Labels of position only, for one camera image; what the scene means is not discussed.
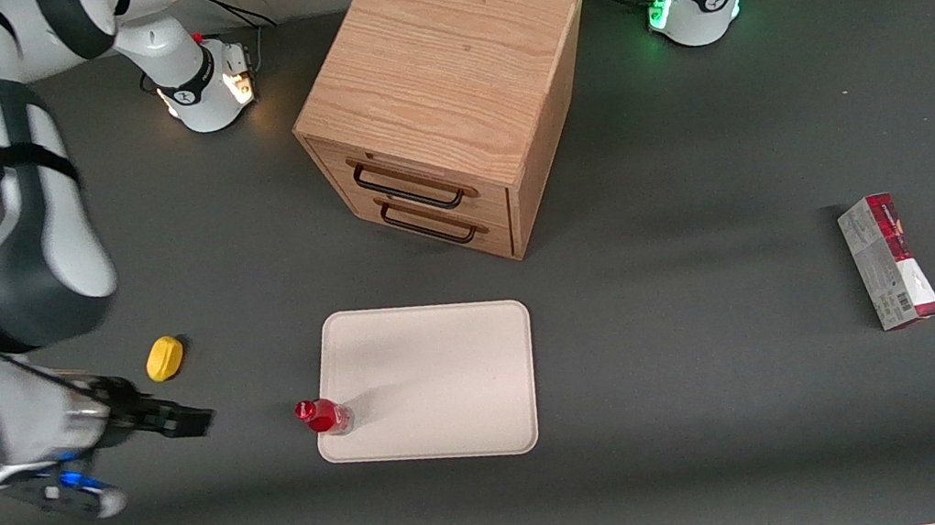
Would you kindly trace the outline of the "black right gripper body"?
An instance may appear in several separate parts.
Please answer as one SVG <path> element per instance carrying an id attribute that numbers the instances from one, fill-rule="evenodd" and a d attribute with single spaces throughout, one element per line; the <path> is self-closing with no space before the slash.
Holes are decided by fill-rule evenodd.
<path id="1" fill-rule="evenodd" d="M 64 382 L 70 454 L 116 447 L 134 434 L 149 432 L 143 395 L 132 380 L 91 375 Z"/>

